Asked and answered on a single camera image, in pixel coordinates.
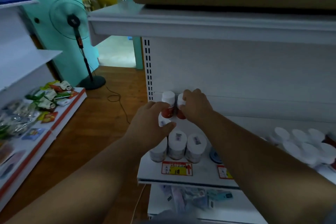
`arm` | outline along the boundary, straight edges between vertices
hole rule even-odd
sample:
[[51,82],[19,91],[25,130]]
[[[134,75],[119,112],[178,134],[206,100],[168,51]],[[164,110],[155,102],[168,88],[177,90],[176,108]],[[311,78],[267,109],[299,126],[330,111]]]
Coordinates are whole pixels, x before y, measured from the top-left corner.
[[235,181],[269,224],[323,223],[336,186],[289,154],[212,110],[186,90],[183,114],[206,134]]
[[158,124],[159,113],[168,105],[149,102],[139,108],[123,138],[36,199],[7,224],[102,223],[126,173],[175,127],[173,122],[162,128]]

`electric fan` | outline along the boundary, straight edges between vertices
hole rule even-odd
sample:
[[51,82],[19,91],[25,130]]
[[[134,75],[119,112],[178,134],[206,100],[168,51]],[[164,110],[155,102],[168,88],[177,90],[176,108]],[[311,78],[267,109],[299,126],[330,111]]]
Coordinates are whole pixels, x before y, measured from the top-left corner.
[[89,76],[79,86],[86,90],[95,90],[106,83],[102,76],[92,76],[89,63],[85,57],[83,39],[89,36],[85,7],[76,0],[56,0],[50,7],[49,18],[53,27],[63,36],[77,41]]

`fan base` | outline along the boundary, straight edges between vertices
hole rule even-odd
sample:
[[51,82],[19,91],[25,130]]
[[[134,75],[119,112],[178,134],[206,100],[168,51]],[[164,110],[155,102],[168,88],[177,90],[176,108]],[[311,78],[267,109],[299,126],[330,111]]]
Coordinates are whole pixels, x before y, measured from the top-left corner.
[[93,81],[91,81],[90,77],[88,76],[79,83],[79,86],[81,88],[85,88],[86,90],[95,90],[95,89],[98,89],[104,86],[105,83],[106,83],[106,80],[104,77],[99,76],[99,75],[94,75]]

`black cable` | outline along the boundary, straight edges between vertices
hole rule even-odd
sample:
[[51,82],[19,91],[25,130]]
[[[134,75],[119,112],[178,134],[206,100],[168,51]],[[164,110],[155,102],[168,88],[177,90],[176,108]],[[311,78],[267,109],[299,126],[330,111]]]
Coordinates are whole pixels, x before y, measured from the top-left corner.
[[[89,65],[89,67],[92,69],[92,72],[94,73],[94,75],[96,75],[96,72],[94,71],[94,69],[93,69],[90,65]],[[111,93],[113,93],[112,95],[109,95],[109,96],[107,97],[107,100],[110,101],[111,103],[119,102],[119,104],[120,104],[120,106],[121,106],[121,109],[123,109],[124,114],[125,114],[125,116],[126,116],[126,121],[127,121],[127,123],[128,123],[128,124],[131,124],[131,123],[128,121],[127,113],[126,113],[126,111],[125,111],[123,105],[121,104],[121,95],[120,95],[119,93],[117,93],[117,92],[114,92],[114,91],[110,90],[110,89],[106,86],[106,84],[105,84],[105,87],[107,88],[108,91],[110,91]],[[110,100],[111,97],[118,97],[118,99],[112,101],[112,100]]]

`hand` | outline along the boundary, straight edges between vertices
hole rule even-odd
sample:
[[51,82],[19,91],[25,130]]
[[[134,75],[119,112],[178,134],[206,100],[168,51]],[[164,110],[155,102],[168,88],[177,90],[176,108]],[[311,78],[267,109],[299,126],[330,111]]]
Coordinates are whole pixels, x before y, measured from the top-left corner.
[[189,121],[196,125],[213,112],[207,97],[200,89],[193,92],[185,90],[183,100],[185,100],[185,105],[180,106],[181,111]]
[[152,101],[140,107],[124,137],[136,142],[144,152],[156,147],[176,127],[175,122],[159,127],[159,114],[166,108],[169,108],[168,103]]

